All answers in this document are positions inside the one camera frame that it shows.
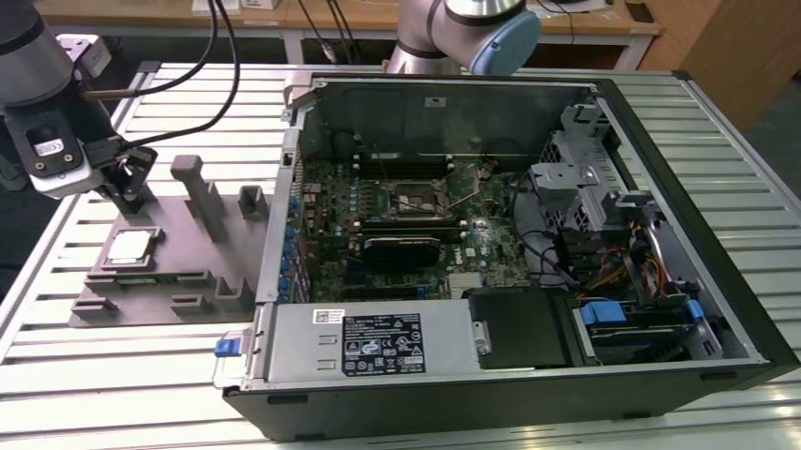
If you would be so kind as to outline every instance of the blue drive latch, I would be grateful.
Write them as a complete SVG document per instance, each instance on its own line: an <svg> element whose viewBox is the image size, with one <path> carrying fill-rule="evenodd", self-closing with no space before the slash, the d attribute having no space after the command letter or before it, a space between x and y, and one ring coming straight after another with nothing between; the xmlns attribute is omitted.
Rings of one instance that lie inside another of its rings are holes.
<svg viewBox="0 0 801 450"><path fill-rule="evenodd" d="M213 346L213 356L217 358L229 358L232 356L239 356L241 353L239 352L241 347L241 338L233 339L220 339L216 341L216 345Z"/></svg>
<svg viewBox="0 0 801 450"><path fill-rule="evenodd" d="M580 307L580 319L584 325L623 323L626 321L626 313L619 302L599 300L588 302Z"/></svg>

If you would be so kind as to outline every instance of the blue connector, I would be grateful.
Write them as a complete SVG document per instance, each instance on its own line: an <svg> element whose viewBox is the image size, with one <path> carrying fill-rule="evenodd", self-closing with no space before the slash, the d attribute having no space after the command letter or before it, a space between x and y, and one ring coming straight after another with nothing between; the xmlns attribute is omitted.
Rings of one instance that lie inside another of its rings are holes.
<svg viewBox="0 0 801 450"><path fill-rule="evenodd" d="M580 307L580 319L584 325L595 325L596 323L623 323L626 321L626 313L619 302L611 300L599 300L588 302Z"/></svg>
<svg viewBox="0 0 801 450"><path fill-rule="evenodd" d="M687 301L687 309L690 310L691 318L698 322L703 319L703 309L700 308L700 304L696 300Z"/></svg>
<svg viewBox="0 0 801 450"><path fill-rule="evenodd" d="M281 293L287 292L291 288L291 281L288 278L281 277L277 280L277 291L280 291Z"/></svg>
<svg viewBox="0 0 801 450"><path fill-rule="evenodd" d="M213 356L217 358L229 358L232 356L239 356L241 353L239 349L241 347L241 338L236 339L220 339L216 341L216 345L213 346Z"/></svg>

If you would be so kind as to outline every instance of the blue tab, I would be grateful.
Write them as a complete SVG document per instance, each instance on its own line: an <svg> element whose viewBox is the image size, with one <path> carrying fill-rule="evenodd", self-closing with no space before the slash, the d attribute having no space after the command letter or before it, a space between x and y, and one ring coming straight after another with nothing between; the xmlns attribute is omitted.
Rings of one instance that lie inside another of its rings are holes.
<svg viewBox="0 0 801 450"><path fill-rule="evenodd" d="M580 307L580 319L584 325L595 323L622 323L626 321L626 313L618 302L611 300L588 302Z"/></svg>
<svg viewBox="0 0 801 450"><path fill-rule="evenodd" d="M220 339L216 341L213 346L213 356L217 358L228 358L231 356L239 356L239 347L241 346L241 338L236 339Z"/></svg>
<svg viewBox="0 0 801 450"><path fill-rule="evenodd" d="M700 308L700 304L696 300L690 300L687 302L687 309L690 310L691 318L696 321L703 319L703 309Z"/></svg>

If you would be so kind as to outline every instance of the motherboard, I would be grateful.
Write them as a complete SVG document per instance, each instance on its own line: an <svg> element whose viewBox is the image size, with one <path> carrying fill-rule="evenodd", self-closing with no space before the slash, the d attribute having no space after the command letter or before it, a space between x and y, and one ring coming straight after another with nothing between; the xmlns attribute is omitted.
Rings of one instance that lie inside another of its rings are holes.
<svg viewBox="0 0 801 450"><path fill-rule="evenodd" d="M528 286L511 231L515 173L486 159L304 164L309 300L449 299Z"/></svg>

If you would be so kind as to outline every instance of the green circuit board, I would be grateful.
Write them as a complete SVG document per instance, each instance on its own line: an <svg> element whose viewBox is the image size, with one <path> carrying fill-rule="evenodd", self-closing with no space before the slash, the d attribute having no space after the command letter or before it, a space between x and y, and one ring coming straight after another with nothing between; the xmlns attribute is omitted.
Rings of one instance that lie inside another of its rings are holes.
<svg viewBox="0 0 801 450"><path fill-rule="evenodd" d="M480 164L477 159L457 160L444 181L439 180L439 189L431 188L433 180L363 180L344 164L307 164L305 224L316 256L309 265L312 302L359 301L360 294L371 298L371 290L383 288L397 288L385 299L449 299L451 274L477 274L483 286L530 285L528 268L503 215L508 183L504 174L490 175L488 171L479 180ZM405 273L353 270L361 265L359 246L364 241L355 225L429 216L433 208L427 202L436 195L452 204L439 214L456 221L460 228L460 242L443 242L436 264Z"/></svg>

